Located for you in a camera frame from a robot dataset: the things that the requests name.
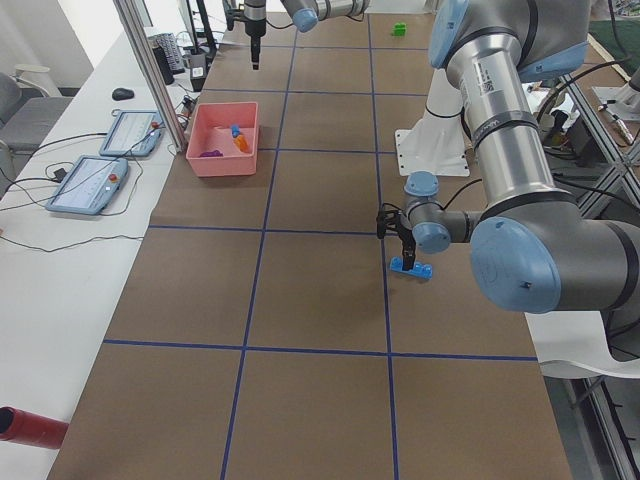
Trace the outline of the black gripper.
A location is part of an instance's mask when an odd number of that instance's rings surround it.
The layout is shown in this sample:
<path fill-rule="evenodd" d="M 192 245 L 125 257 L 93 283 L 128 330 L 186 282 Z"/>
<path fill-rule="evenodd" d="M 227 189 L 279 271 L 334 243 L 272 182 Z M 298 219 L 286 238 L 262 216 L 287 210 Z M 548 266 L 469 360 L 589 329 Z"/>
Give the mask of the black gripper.
<path fill-rule="evenodd" d="M 243 23 L 246 34 L 251 37 L 252 69 L 258 70 L 260 68 L 261 37 L 265 35 L 265 1 L 228 1 L 227 30 L 232 31 L 236 23 Z"/>
<path fill-rule="evenodd" d="M 415 239 L 403 219 L 404 212 L 400 207 L 383 202 L 376 214 L 376 237 L 383 240 L 388 232 L 397 234 L 402 243 L 402 270 L 410 271 L 415 263 Z"/>

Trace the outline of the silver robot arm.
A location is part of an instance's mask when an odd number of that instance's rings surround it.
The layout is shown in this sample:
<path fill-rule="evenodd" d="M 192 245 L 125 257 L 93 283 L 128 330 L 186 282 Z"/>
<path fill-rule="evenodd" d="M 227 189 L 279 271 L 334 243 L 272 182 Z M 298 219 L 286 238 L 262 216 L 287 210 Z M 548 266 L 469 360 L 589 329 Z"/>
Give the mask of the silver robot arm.
<path fill-rule="evenodd" d="M 260 67 L 261 40 L 267 31 L 265 1 L 223 1 L 227 29 L 232 31 L 236 23 L 243 23 L 250 38 L 251 65 Z M 312 30 L 319 22 L 336 17 L 355 18 L 363 15 L 369 6 L 365 0 L 286 0 L 282 1 L 292 24 L 299 32 Z"/>
<path fill-rule="evenodd" d="M 584 218 L 555 185 L 523 87 L 578 69 L 587 51 L 586 1 L 446 1 L 429 60 L 462 97 L 487 207 L 449 211 L 435 177 L 406 181 L 404 207 L 382 206 L 377 234 L 395 232 L 402 269 L 417 252 L 471 247 L 486 298 L 502 309 L 542 314 L 604 311 L 639 303 L 639 230 Z"/>

